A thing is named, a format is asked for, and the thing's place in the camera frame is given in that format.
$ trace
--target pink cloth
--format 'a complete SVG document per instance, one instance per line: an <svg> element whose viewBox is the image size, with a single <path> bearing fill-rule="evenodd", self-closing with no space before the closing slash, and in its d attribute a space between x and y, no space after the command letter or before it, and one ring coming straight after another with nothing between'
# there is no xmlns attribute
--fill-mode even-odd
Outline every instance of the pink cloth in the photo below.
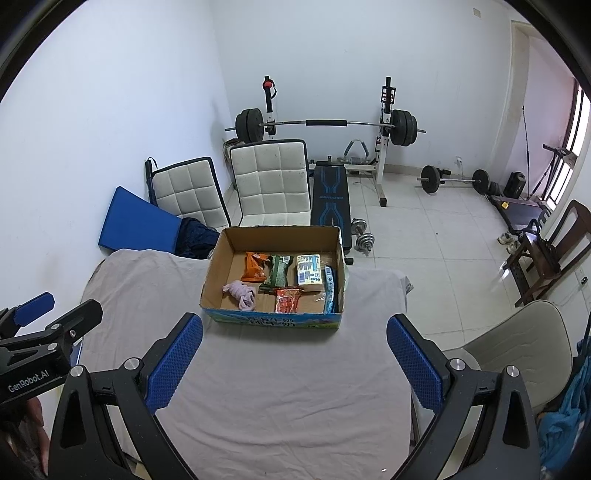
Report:
<svg viewBox="0 0 591 480"><path fill-rule="evenodd" d="M238 308L243 312L252 312L255 309L255 287L249 287L240 280L234 280L232 283L224 285L222 290L238 300Z"/></svg>

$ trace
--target gray tablecloth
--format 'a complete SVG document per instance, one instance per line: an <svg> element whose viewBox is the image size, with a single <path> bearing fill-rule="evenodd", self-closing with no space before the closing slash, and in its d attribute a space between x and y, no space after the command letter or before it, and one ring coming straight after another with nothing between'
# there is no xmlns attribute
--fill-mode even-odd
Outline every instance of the gray tablecloth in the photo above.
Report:
<svg viewBox="0 0 591 480"><path fill-rule="evenodd" d="M408 455L411 420L386 323L405 311L408 280L351 267L338 330L224 325L199 308L208 264L113 253L84 293L104 314L80 362L96 371L142 357L195 312L203 342L157 417L200 480L389 479ZM112 417L123 450L137 458L121 417Z"/></svg>

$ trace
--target red snack package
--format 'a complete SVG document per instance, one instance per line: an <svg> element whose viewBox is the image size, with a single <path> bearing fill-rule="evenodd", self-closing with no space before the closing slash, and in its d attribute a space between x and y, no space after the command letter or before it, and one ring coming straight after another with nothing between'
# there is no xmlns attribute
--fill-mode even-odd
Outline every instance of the red snack package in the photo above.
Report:
<svg viewBox="0 0 591 480"><path fill-rule="evenodd" d="M263 269L263 264L269 258L265 254L256 254L254 252L246 252L246 271L240 280L242 281L265 281L267 276Z"/></svg>
<svg viewBox="0 0 591 480"><path fill-rule="evenodd" d="M300 297L301 288L278 288L275 313L297 313Z"/></svg>

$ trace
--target shoe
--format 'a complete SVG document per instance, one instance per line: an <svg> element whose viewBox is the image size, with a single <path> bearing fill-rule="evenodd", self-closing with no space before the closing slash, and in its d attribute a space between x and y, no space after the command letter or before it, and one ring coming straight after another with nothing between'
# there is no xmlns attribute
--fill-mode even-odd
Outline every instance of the shoe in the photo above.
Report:
<svg viewBox="0 0 591 480"><path fill-rule="evenodd" d="M521 244L515 240L514 242L511 242L510 245L507 247L507 251L509 252L509 255L513 255L515 252L517 252L517 249L521 246Z"/></svg>
<svg viewBox="0 0 591 480"><path fill-rule="evenodd" d="M515 240L517 240L517 237L515 235L511 235L509 232L503 233L499 238L496 239L496 241L499 242L501 245L510 244Z"/></svg>

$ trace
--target chrome dumbbell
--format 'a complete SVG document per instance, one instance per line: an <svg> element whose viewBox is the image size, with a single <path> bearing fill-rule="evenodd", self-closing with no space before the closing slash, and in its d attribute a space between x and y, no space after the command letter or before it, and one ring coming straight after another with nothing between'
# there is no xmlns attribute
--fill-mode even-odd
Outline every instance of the chrome dumbbell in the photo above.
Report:
<svg viewBox="0 0 591 480"><path fill-rule="evenodd" d="M351 222L351 233L357 235L355 245L360 252L371 252L374 247L375 237L371 233L365 233L368 224L361 218L354 218Z"/></svg>

